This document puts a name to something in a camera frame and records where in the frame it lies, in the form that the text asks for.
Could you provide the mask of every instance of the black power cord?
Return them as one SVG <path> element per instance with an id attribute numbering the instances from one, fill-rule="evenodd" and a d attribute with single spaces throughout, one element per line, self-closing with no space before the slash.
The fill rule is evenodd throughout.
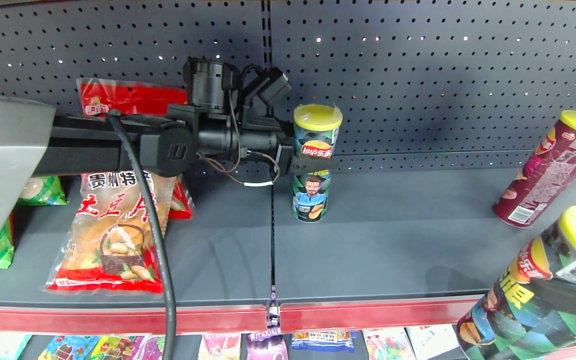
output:
<path id="1" fill-rule="evenodd" d="M 141 196 L 143 196 L 146 210 L 148 212 L 148 222 L 150 223 L 150 230 L 155 242 L 155 251 L 157 253 L 159 271 L 161 272 L 161 282 L 164 289 L 164 305 L 166 307 L 166 335 L 164 338 L 165 343 L 162 360 L 172 360 L 172 354 L 175 348 L 175 337 L 177 335 L 177 303 L 175 301 L 175 292 L 172 287 L 172 278 L 170 276 L 170 267 L 166 256 L 166 248 L 164 248 L 162 227 L 160 226 L 160 220 L 157 216 L 157 208 L 155 207 L 153 195 L 148 187 L 148 182 L 146 182 L 146 178 L 144 177 L 144 169 L 139 161 L 139 157 L 137 157 L 135 146 L 130 141 L 128 133 L 126 133 L 121 121 L 119 121 L 118 114 L 106 113 L 104 115 L 105 120 L 112 125 L 112 129 L 117 133 L 117 136 L 121 139 L 121 144 L 125 148 L 126 153 L 128 153 L 128 159 L 130 159 L 132 171 L 134 171 L 134 175 L 137 177 L 139 191 L 141 192 Z"/>

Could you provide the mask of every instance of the purple package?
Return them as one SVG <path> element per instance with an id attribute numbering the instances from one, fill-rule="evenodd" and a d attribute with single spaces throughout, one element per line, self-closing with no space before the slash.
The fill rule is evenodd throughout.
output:
<path id="1" fill-rule="evenodd" d="M 248 334 L 248 339 L 252 342 L 260 342 L 262 340 L 266 340 L 268 338 L 276 337 L 277 335 L 281 335 L 282 330 L 278 326 L 268 328 L 268 330 L 263 332 L 251 332 Z"/>
<path id="2" fill-rule="evenodd" d="M 284 335 L 275 335 L 261 341 L 248 338 L 247 360 L 288 360 Z"/>
<path id="3" fill-rule="evenodd" d="M 164 351 L 164 337 L 162 335 L 147 336 L 139 350 L 135 360 L 160 360 Z"/>

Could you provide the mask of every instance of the green chip can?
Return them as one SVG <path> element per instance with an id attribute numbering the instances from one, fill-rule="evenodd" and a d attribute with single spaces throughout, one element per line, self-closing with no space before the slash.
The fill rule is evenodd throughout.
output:
<path id="1" fill-rule="evenodd" d="M 313 157 L 330 158 L 343 116 L 338 107 L 309 104 L 294 110 L 295 149 Z M 326 214 L 330 170 L 294 176 L 292 213 L 300 221 L 315 223 Z"/>

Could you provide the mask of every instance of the potato image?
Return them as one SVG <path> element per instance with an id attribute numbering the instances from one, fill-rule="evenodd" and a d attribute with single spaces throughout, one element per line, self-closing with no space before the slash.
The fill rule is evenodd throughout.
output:
<path id="1" fill-rule="evenodd" d="M 135 274 L 137 274 L 140 278 L 142 278 L 142 280 L 154 281 L 153 276 L 151 276 L 151 273 L 148 271 L 148 269 L 144 268 L 143 266 L 132 265 L 130 267 L 130 270 Z"/>
<path id="2" fill-rule="evenodd" d="M 115 254 L 128 254 L 129 251 L 131 251 L 131 249 L 128 248 L 128 246 L 126 246 L 126 244 L 124 243 L 114 243 L 110 245 L 110 251 L 112 251 Z"/>
<path id="3" fill-rule="evenodd" d="M 120 276 L 123 280 L 133 280 L 139 278 L 139 276 L 137 276 L 137 274 L 132 271 L 124 271 Z"/>

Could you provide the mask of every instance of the store shelf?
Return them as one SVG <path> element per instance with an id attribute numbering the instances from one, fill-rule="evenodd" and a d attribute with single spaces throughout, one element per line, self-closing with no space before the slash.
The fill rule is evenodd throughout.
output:
<path id="1" fill-rule="evenodd" d="M 52 339 L 52 335 L 33 335 L 30 341 L 28 341 L 28 345 L 23 349 L 19 360 L 37 360 Z M 201 341 L 201 335 L 182 335 L 176 337 L 173 359 L 196 359 Z M 246 357 L 246 342 L 242 336 L 241 359 L 245 360 Z"/>
<path id="2" fill-rule="evenodd" d="M 188 179 L 196 216 L 168 223 L 166 249 L 178 306 L 178 333 L 266 328 L 270 189 L 244 187 L 226 179 Z M 9 269 L 0 269 L 0 331 L 163 332 L 160 296 L 64 295 L 43 290 L 81 200 L 78 178 L 73 182 L 69 205 L 15 212 L 14 261 Z"/>
<path id="3" fill-rule="evenodd" d="M 334 173 L 319 223 L 274 187 L 281 328 L 455 324 L 530 239 L 576 203 L 576 182 L 532 227 L 491 212 L 518 169 Z"/>

